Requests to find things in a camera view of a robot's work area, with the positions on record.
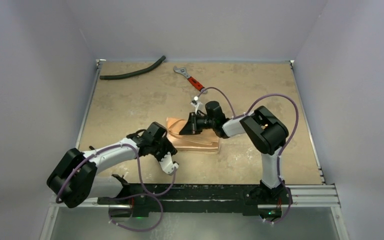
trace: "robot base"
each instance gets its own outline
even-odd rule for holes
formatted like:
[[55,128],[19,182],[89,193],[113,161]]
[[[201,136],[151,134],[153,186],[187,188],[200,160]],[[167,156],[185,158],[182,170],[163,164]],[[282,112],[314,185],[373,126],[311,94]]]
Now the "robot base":
[[[119,198],[133,194],[144,193],[140,183],[124,182]],[[146,183],[146,188],[160,193],[169,184]],[[259,205],[287,204],[287,191],[280,185],[273,190],[264,189],[264,185],[257,184],[174,184],[172,189],[163,196],[159,196],[165,213],[241,213],[243,216],[261,216],[272,218],[281,215],[280,208],[259,208]],[[151,197],[135,197],[133,217],[148,217],[151,212],[159,212],[158,203]],[[99,205],[128,205],[129,200],[116,201],[106,197],[98,198]],[[126,217],[124,214],[113,217]]]

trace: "red wrench handle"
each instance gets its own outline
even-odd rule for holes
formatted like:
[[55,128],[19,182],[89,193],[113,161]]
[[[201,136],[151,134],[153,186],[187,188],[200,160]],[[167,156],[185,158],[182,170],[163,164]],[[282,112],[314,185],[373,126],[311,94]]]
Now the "red wrench handle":
[[200,92],[204,88],[204,86],[192,76],[189,77],[187,80],[189,81],[190,84],[192,84],[192,86],[194,86]]

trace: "white wall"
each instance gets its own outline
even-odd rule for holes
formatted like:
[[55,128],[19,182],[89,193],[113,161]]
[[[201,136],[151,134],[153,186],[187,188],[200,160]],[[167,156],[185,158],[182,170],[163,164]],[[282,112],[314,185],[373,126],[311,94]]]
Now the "white wall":
[[38,239],[95,60],[64,0],[0,0],[0,239]]
[[288,61],[327,0],[67,0],[107,60]]
[[352,239],[384,239],[384,0],[330,0],[294,63]]

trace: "metal bracket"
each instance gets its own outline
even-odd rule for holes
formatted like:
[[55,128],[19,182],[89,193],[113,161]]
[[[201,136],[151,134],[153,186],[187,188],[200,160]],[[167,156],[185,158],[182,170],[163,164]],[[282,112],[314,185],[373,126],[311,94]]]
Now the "metal bracket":
[[345,227],[344,217],[342,216],[342,211],[339,206],[331,207],[333,220],[335,222],[336,231],[338,233],[340,240],[350,240],[348,235],[347,228]]
[[42,233],[40,234],[40,240],[49,240],[51,239],[52,231],[54,230],[55,221],[57,219],[59,207],[50,206],[47,210],[45,223],[43,225]]

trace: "black joint cover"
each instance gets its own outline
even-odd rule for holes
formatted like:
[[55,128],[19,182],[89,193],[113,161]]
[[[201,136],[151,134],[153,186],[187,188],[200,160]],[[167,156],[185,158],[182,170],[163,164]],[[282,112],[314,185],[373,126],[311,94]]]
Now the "black joint cover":
[[161,161],[164,156],[170,152],[175,155],[178,151],[167,139],[167,129],[154,121],[143,131],[142,135],[136,133],[127,135],[139,147],[139,156],[153,155],[157,161]]
[[273,155],[285,145],[289,135],[286,126],[264,106],[239,122],[257,150],[263,154]]
[[[70,173],[84,159],[85,157],[83,156],[83,153],[77,148],[68,150],[47,179],[47,186],[55,194],[58,194]],[[74,208],[88,197],[96,173],[97,167],[94,162],[88,161],[80,167],[61,195],[61,200],[67,207]]]

